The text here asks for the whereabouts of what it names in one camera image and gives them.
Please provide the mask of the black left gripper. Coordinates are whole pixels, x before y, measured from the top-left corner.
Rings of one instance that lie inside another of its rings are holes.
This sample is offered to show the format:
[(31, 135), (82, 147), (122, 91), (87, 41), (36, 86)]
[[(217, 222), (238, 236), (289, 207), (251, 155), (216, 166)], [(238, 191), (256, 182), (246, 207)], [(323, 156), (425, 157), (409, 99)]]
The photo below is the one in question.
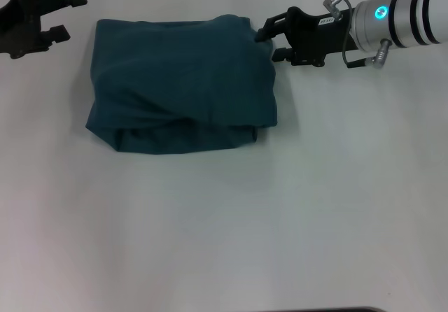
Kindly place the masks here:
[(64, 25), (43, 31), (41, 17), (87, 3), (88, 0), (10, 0), (1, 8), (1, 52), (19, 59), (29, 53), (46, 52), (53, 43), (68, 41), (71, 36)]

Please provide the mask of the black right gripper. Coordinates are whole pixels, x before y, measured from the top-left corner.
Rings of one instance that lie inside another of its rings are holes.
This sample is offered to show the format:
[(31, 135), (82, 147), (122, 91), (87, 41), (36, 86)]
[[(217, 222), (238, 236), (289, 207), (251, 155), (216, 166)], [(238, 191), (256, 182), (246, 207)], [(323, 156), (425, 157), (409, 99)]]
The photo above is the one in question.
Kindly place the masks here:
[(348, 37), (349, 11), (342, 11), (342, 18), (325, 15), (313, 16), (298, 7), (290, 7), (287, 13), (268, 18), (264, 26), (257, 31), (255, 42), (264, 42), (279, 34), (285, 34), (290, 48), (278, 48), (272, 55), (273, 62), (290, 62), (293, 66), (312, 65), (322, 67), (328, 54), (356, 50), (357, 46)]

